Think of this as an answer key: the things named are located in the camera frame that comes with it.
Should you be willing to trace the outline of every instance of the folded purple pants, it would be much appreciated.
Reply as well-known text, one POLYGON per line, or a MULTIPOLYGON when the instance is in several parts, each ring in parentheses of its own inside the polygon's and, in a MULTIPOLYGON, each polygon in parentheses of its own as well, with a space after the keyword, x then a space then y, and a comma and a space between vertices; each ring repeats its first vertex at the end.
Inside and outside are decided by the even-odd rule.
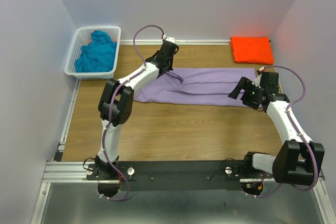
POLYGON ((175 68, 145 85, 135 96, 138 102, 244 106, 228 97, 241 77, 254 80, 253 68, 175 68))

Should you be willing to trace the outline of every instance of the wooden floor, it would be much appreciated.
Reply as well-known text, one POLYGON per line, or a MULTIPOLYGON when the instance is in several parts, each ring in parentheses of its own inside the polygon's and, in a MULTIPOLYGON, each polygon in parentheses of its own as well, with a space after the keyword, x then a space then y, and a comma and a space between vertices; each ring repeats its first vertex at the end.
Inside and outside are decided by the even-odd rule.
MULTIPOLYGON (((146 57, 160 46, 139 46, 146 57)), ((121 46, 115 79, 141 64, 132 46, 121 46)), ((233 62, 230 46, 180 46, 176 68, 260 68, 233 62)), ((102 126, 97 109, 105 80, 81 81, 63 161, 95 157, 102 126)), ((248 151, 276 155, 280 137, 271 119, 251 108, 134 102, 119 144, 123 161, 183 161, 243 158, 248 151)))

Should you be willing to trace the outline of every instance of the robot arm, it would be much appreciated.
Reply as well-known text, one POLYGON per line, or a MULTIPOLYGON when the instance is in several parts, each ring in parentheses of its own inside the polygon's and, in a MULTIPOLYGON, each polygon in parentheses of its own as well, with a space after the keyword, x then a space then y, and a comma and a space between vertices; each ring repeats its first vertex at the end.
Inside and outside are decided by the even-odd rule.
MULTIPOLYGON (((105 134, 106 151, 111 162, 118 159, 120 133, 122 125, 131 115, 134 95, 147 83, 173 69, 173 57, 177 50, 178 46, 175 44, 175 39, 167 38, 163 41, 161 49, 154 56, 146 59, 146 66, 142 65, 135 72, 119 80, 110 79, 107 81, 98 105, 103 131, 109 123, 110 102, 114 91, 121 83, 129 80, 118 91, 119 101, 115 100, 112 104, 112 125, 108 127, 105 134)), ((96 162, 102 164, 102 167, 107 163, 102 146, 96 157, 96 162)))
POLYGON ((287 111, 289 99, 285 94, 278 92, 279 74, 271 72, 258 72, 258 74, 254 81, 242 77, 229 97, 237 99, 243 89, 241 100, 244 105, 255 110, 261 105, 274 122, 283 146, 276 157, 265 153, 247 153, 244 158, 247 169, 272 174, 278 183, 311 185, 314 176, 312 159, 300 136, 304 135, 304 139, 313 150, 318 173, 321 169, 324 148, 305 134, 291 108, 287 111))

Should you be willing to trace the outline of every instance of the white plastic basket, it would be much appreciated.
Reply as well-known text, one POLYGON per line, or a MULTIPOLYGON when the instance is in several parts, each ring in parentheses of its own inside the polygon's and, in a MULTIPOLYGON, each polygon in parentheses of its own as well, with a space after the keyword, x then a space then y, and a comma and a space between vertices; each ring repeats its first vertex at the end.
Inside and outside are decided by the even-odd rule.
POLYGON ((114 71, 117 67, 118 52, 120 45, 121 29, 118 26, 87 26, 77 29, 72 39, 67 62, 64 67, 64 72, 70 76, 75 76, 78 79, 110 79, 114 76, 114 71), (110 72, 95 72, 95 73, 77 73, 75 69, 75 61, 81 54, 81 47, 87 45, 91 40, 91 33, 94 31, 103 31, 107 33, 113 41, 117 42, 117 48, 114 58, 113 69, 110 72))

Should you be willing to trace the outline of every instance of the folded orange shirt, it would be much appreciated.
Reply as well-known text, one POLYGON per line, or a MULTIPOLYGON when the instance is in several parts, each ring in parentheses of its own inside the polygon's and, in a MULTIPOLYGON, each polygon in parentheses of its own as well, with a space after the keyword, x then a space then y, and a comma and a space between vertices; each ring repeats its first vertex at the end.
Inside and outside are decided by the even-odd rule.
POLYGON ((237 63, 274 64, 271 45, 267 37, 232 37, 230 46, 237 63))

